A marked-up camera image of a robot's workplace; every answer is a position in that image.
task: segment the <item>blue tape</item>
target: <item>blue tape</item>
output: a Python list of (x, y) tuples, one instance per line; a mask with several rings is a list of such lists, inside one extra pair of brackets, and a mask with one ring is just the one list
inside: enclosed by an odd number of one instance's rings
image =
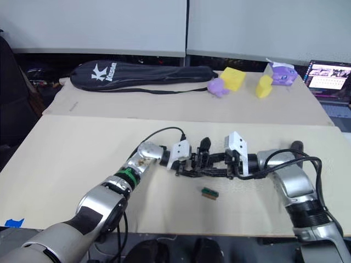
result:
[(9, 219), (6, 221), (5, 226), (6, 227), (21, 227), (21, 225), (23, 224), (23, 221), (24, 221), (24, 218), (21, 219), (20, 221)]

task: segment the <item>purple box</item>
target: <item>purple box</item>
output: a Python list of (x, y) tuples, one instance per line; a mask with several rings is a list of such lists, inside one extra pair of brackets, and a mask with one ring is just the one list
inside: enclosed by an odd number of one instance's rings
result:
[(291, 86), (298, 75), (292, 65), (284, 63), (268, 63), (263, 74), (273, 79), (272, 85), (284, 86)]

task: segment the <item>yellow sponge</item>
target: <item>yellow sponge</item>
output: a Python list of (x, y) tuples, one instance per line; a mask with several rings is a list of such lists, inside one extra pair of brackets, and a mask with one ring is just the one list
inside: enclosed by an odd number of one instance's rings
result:
[(244, 81), (245, 76), (246, 76), (246, 72), (235, 70), (231, 67), (226, 67), (223, 73), (219, 77), (222, 80), (224, 80), (224, 86), (226, 89), (237, 91), (242, 85), (242, 82)]
[(268, 75), (263, 75), (257, 84), (256, 87), (256, 95), (259, 98), (264, 98), (269, 95), (269, 93), (272, 91), (272, 82), (273, 79), (269, 77)]

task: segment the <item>metal bracket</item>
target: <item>metal bracket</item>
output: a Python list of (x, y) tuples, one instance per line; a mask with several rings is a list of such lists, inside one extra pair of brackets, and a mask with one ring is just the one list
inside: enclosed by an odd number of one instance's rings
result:
[(248, 176), (247, 143), (236, 131), (225, 137), (224, 148), (229, 151), (237, 151), (242, 161), (242, 174)]
[(180, 141), (172, 146), (171, 155), (167, 163), (170, 170), (175, 161), (185, 161), (191, 157), (191, 146), (187, 140)]

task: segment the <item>small green object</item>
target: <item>small green object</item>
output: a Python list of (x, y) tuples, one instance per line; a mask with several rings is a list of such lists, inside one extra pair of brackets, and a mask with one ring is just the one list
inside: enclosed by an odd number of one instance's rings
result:
[(218, 193), (218, 192), (216, 192), (216, 191), (214, 191), (214, 190), (211, 190), (211, 189), (209, 189), (209, 188), (206, 188), (206, 187), (204, 187), (204, 188), (201, 190), (201, 192), (202, 192), (203, 194), (205, 194), (205, 195), (210, 195), (210, 196), (213, 196), (213, 197), (215, 197), (215, 198), (219, 197), (219, 193)]
[(134, 182), (134, 185), (135, 185), (135, 186), (138, 185), (138, 182), (137, 182), (136, 178), (135, 178), (134, 175), (132, 174), (132, 169), (131, 169), (131, 168), (127, 168), (127, 169), (125, 169), (125, 170), (119, 170), (118, 173), (128, 175), (128, 177), (129, 177), (130, 179), (132, 179), (132, 181)]

